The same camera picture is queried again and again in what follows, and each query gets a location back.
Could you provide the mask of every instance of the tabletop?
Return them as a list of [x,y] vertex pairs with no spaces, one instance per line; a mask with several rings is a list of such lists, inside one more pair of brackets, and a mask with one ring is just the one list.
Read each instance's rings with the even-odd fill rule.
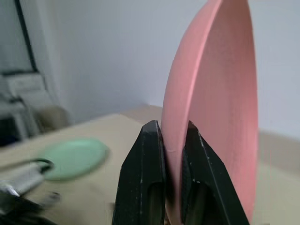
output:
[[[110,150],[108,158],[98,169],[72,181],[46,181],[32,191],[28,198],[38,201],[47,192],[59,192],[62,195],[61,202],[43,215],[58,225],[108,225],[111,224],[112,203],[116,197],[120,167],[141,127],[150,120],[159,120],[160,114],[160,107],[145,106],[40,136],[1,150],[0,165],[34,158],[45,146],[60,141],[82,137],[99,139]],[[260,148],[263,148],[264,153],[274,149],[272,144],[267,144],[270,140],[265,135],[260,134],[261,137],[264,140],[260,140]],[[300,143],[292,145],[290,147],[300,149]],[[291,170],[283,170],[265,160],[259,160],[257,181],[251,224],[296,224],[300,210],[300,176]]]

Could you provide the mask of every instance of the wall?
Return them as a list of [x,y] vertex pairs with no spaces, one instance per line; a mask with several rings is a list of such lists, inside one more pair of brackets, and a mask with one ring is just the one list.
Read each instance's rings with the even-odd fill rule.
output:
[[[53,2],[22,0],[20,3],[37,68],[45,78],[50,97],[56,104],[72,112],[69,96],[71,93],[65,88],[68,77],[65,76],[61,58],[59,33],[53,16]],[[71,113],[70,116],[71,122],[74,121],[74,115]]]
[[250,1],[259,126],[300,139],[300,1]]
[[[52,73],[75,122],[144,103],[162,105],[180,39],[204,0],[38,0]],[[300,2],[250,0],[261,129],[300,138]]]
[[0,72],[31,70],[14,1],[0,1]]

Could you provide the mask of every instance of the window frame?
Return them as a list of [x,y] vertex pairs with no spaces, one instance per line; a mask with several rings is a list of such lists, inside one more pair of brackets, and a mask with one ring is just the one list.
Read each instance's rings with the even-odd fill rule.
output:
[[15,2],[15,8],[16,8],[16,12],[17,12],[17,15],[18,15],[18,18],[19,18],[20,26],[21,26],[21,29],[22,29],[27,54],[28,54],[29,61],[30,61],[30,64],[31,64],[31,70],[22,70],[22,71],[19,71],[19,70],[18,71],[14,71],[14,70],[10,71],[10,70],[8,70],[8,71],[4,71],[4,72],[2,72],[2,75],[4,77],[11,76],[11,75],[27,74],[27,73],[38,73],[38,68],[37,68],[36,61],[35,61],[35,58],[34,58],[34,54],[33,54],[33,51],[32,51],[30,38],[29,38],[29,35],[28,35],[28,30],[27,30],[25,19],[24,19],[24,14],[23,14],[23,11],[22,11],[20,0],[14,0],[14,2]]

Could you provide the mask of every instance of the metal object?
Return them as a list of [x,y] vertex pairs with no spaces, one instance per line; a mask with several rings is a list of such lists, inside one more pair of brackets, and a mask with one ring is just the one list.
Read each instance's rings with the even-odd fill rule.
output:
[[157,121],[144,125],[120,172],[113,225],[159,225],[165,217],[165,159]]
[[[174,198],[157,121],[144,125],[120,172],[113,225],[160,225]],[[249,225],[225,165],[189,122],[182,157],[181,222]]]
[[60,200],[58,193],[50,193],[39,204],[23,198],[24,194],[44,181],[43,174],[53,167],[52,163],[36,159],[4,168],[7,170],[16,166],[19,168],[10,171],[11,173],[0,181],[0,225],[55,225],[41,218],[39,213]]

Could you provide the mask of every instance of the pink dish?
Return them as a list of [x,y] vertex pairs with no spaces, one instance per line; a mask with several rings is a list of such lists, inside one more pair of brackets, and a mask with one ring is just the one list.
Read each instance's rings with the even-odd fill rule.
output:
[[189,120],[224,162],[251,222],[257,117],[248,2],[209,0],[181,40],[165,91],[161,128],[175,189],[174,203],[166,203],[172,225],[181,224],[181,159]]

